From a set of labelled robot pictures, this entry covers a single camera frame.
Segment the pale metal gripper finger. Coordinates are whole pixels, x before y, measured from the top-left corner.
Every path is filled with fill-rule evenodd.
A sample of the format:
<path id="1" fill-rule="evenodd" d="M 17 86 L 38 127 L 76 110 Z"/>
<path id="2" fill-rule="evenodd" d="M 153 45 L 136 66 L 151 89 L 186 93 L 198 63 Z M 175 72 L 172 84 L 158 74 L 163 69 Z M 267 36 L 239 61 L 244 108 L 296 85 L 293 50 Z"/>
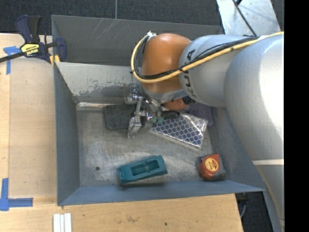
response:
<path id="1" fill-rule="evenodd" d="M 153 126 L 153 118 L 141 116 L 140 117 L 140 123 L 141 123 L 141 127 L 140 127 L 141 130 L 142 129 L 148 130 Z"/>
<path id="2" fill-rule="evenodd" d="M 128 138 L 134 138 L 137 134 L 137 132 L 140 129 L 140 119 L 136 117 L 132 117 L 129 121 L 129 126 L 128 126 Z"/>

